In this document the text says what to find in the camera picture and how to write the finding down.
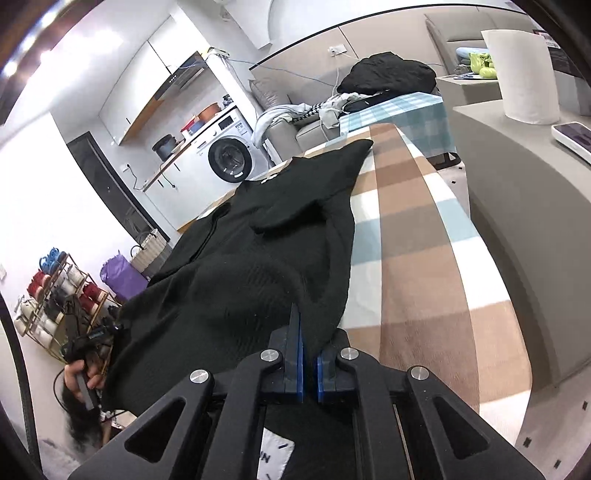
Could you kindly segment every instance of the checkered tablecloth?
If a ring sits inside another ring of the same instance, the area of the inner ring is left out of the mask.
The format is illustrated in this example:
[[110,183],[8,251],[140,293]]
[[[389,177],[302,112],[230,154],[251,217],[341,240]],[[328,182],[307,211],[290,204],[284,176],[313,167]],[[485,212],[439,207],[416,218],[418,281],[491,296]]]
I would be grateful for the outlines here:
[[395,124],[427,158],[456,151],[443,98],[437,95],[409,93],[339,121],[341,135],[372,124]]
[[432,370],[514,444],[531,367],[495,262],[449,186],[393,125],[371,125],[304,156],[362,138],[374,146],[351,193],[355,236],[340,327],[352,346],[388,367]]

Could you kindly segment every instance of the black sweater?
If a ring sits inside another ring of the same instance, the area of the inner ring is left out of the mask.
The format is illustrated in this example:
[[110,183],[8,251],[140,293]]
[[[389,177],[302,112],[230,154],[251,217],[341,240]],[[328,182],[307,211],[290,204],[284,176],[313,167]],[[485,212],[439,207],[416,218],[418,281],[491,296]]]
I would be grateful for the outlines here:
[[372,143],[294,158],[274,178],[243,182],[192,224],[148,288],[121,309],[131,328],[113,350],[103,407],[138,415],[195,369],[236,367],[288,323],[292,303],[310,364],[345,309],[350,194]]

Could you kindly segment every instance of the metal screw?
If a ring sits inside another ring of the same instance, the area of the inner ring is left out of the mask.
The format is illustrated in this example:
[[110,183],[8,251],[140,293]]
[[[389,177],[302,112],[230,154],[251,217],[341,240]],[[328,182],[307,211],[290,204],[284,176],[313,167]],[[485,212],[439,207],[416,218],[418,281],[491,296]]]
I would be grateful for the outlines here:
[[427,370],[425,367],[413,367],[410,371],[410,374],[417,380],[425,380],[429,377],[429,370]]
[[203,383],[209,378],[209,374],[205,370],[195,370],[191,372],[189,379],[193,383]]
[[264,362],[274,362],[279,358],[279,352],[277,350],[273,350],[269,348],[268,350],[263,350],[261,352],[261,360]]
[[348,346],[340,351],[340,356],[345,360],[355,360],[359,356],[359,352],[353,347]]

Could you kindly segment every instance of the purple bag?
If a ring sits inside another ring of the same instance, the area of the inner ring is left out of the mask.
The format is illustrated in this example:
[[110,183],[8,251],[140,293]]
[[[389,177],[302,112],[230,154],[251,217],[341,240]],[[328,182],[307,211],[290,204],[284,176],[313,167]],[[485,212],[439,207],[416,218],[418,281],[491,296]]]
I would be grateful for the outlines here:
[[135,297],[148,286],[148,280],[120,252],[103,264],[100,279],[125,300]]

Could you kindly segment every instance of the white cabinet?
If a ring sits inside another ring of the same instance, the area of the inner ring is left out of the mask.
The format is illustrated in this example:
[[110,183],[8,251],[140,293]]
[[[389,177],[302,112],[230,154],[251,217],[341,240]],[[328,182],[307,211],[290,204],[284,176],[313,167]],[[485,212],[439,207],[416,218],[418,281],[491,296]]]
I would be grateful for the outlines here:
[[197,51],[193,37],[183,34],[183,30],[169,17],[148,40],[166,68],[173,73]]
[[181,212],[179,212],[179,206],[183,204],[183,200],[179,194],[178,188],[176,188],[174,179],[169,176],[170,168],[174,167],[167,168],[164,171],[166,178],[160,175],[158,180],[146,190],[146,195],[168,222],[175,229],[178,229],[184,225],[184,222],[182,221],[183,217],[181,216]]
[[217,178],[209,168],[207,155],[196,145],[186,149],[164,170],[164,175],[165,178],[160,176],[146,194],[177,230],[195,220],[213,201],[238,186]]
[[117,144],[169,75],[152,46],[145,43],[119,77],[99,113]]

